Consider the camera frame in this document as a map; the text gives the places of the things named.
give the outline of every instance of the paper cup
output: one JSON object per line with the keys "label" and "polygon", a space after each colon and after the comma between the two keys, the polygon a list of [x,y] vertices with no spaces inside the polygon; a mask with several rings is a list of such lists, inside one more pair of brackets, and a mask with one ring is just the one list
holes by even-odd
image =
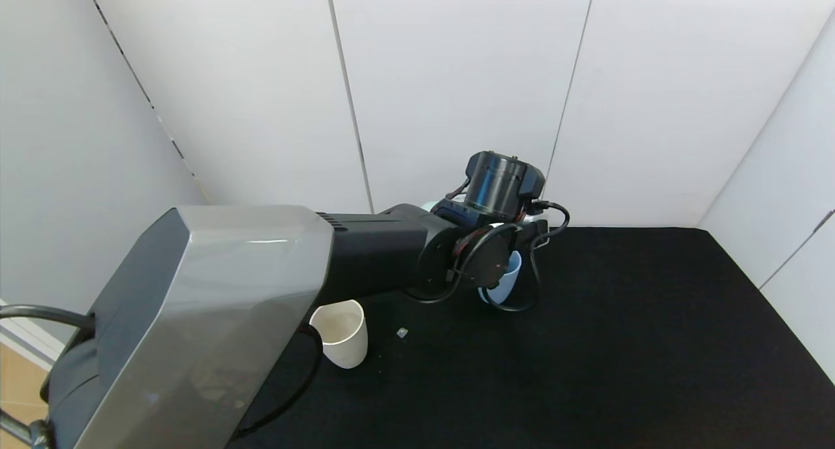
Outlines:
{"label": "paper cup", "polygon": [[363,306],[355,300],[316,309],[310,325],[322,336],[325,356],[343,369],[357,367],[368,351],[368,330]]}

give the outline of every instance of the black arm segment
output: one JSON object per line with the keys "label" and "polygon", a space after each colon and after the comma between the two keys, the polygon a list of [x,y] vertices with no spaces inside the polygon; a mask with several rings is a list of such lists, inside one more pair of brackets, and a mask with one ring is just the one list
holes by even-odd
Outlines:
{"label": "black arm segment", "polygon": [[465,235],[453,223],[401,204],[381,214],[326,214],[334,229],[331,264],[316,305],[401,288],[438,295]]}

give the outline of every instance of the white wall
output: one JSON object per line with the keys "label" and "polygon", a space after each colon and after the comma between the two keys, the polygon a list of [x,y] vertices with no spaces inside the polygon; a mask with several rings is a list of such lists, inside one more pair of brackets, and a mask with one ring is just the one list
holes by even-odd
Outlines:
{"label": "white wall", "polygon": [[374,208],[484,149],[548,168],[588,0],[333,0]]}
{"label": "white wall", "polygon": [[835,209],[835,16],[701,221],[757,286]]}
{"label": "white wall", "polygon": [[829,221],[763,287],[797,338],[835,382],[835,221]]}
{"label": "white wall", "polygon": [[209,198],[368,212],[328,0],[97,0]]}
{"label": "white wall", "polygon": [[150,223],[205,200],[92,0],[0,0],[0,81],[0,294],[86,313]]}
{"label": "white wall", "polygon": [[546,197],[575,225],[697,225],[833,7],[592,0]]}

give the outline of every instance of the robotic arm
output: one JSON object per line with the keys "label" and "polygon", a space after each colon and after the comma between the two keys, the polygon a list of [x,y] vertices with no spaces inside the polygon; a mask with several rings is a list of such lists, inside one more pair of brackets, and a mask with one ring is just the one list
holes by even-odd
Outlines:
{"label": "robotic arm", "polygon": [[[4,413],[4,429],[21,439],[29,430],[33,447],[49,449],[226,446],[311,306],[393,289],[433,303],[493,286],[512,250],[533,259],[568,223],[561,206],[537,201],[545,178],[531,164],[480,152],[466,174],[431,212],[168,211],[76,317],[80,329],[42,388],[48,421],[27,428]],[[566,214],[556,231],[523,222],[545,208]]]}

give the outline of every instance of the black cloth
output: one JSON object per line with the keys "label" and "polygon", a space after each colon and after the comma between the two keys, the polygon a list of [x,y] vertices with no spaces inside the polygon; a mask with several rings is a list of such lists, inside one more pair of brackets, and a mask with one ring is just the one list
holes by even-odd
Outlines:
{"label": "black cloth", "polygon": [[[707,232],[571,228],[537,259],[524,313],[474,291],[361,300],[366,360],[323,361],[295,407],[232,446],[835,448],[835,386]],[[531,288],[526,258],[509,302]],[[290,342],[245,420],[293,392],[314,350]]]}

